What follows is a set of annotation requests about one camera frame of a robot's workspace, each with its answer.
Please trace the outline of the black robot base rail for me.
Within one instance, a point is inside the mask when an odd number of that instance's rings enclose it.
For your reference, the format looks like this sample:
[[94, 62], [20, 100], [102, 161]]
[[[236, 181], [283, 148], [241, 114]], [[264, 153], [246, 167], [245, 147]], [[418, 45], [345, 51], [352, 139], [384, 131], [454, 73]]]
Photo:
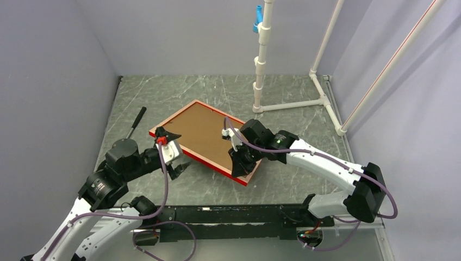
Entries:
[[333, 227], [334, 220], [315, 220], [301, 204], [166, 206], [141, 223], [158, 232], [161, 243], [191, 239], [278, 238], [295, 240], [301, 231]]

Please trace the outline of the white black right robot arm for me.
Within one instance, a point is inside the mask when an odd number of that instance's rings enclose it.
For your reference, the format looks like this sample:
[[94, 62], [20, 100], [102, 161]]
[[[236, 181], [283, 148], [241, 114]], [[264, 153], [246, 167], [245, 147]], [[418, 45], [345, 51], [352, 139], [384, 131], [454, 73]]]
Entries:
[[249, 175], [258, 161], [267, 159], [308, 170], [340, 188], [339, 192], [327, 195], [308, 195], [299, 212], [303, 224], [312, 226], [320, 219], [344, 214], [372, 223], [378, 216], [387, 188], [376, 164], [361, 166], [341, 160], [294, 133], [286, 130], [273, 133], [255, 119], [237, 129], [226, 117], [222, 138], [232, 143], [228, 154], [234, 178]]

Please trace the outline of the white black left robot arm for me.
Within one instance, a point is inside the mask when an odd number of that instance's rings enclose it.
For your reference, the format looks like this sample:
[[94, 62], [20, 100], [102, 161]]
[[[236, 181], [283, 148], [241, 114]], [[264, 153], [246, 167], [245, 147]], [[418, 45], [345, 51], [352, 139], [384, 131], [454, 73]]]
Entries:
[[187, 167], [171, 165], [183, 153], [177, 142], [179, 134], [158, 127], [154, 135], [153, 147], [143, 152], [130, 134], [114, 142], [80, 188], [69, 214], [50, 240], [22, 260], [96, 260], [119, 235], [138, 227], [152, 227], [165, 208], [167, 188], [158, 207], [138, 196], [121, 214], [110, 214], [109, 209], [129, 191], [130, 181], [156, 170], [162, 170], [165, 179], [174, 179]]

